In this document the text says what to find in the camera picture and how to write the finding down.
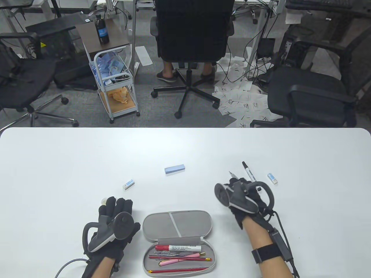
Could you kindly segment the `person's left hand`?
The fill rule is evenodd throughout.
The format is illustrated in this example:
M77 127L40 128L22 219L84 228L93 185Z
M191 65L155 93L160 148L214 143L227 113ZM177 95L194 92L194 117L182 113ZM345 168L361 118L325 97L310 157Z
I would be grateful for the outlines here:
M132 200L111 196L99 207L98 221L85 225L82 240L89 263L98 264L103 258L116 264L122 260L124 249L141 228L132 217L132 206Z

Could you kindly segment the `person's right hand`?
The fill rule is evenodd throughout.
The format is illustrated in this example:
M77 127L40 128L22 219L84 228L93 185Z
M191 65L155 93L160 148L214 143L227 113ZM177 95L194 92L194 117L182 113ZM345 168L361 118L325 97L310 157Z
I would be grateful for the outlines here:
M233 184L240 181L243 185L247 186L248 184L252 183L250 180L246 180L245 178L231 178L229 180L229 183L227 184L230 188L233 188ZM243 228L242 221L246 217L252 217L253 221L255 221L258 224L258 220L263 219L262 214L265 213L265 209L267 208L267 205L262 201L261 196L259 195L256 188L250 188L248 190L247 196L252 199L259 207L259 212L256 214L249 214L244 211L241 211L240 209L237 209L235 207L230 206L229 209L231 210L232 214L235 216L235 219L240 226L240 228Z

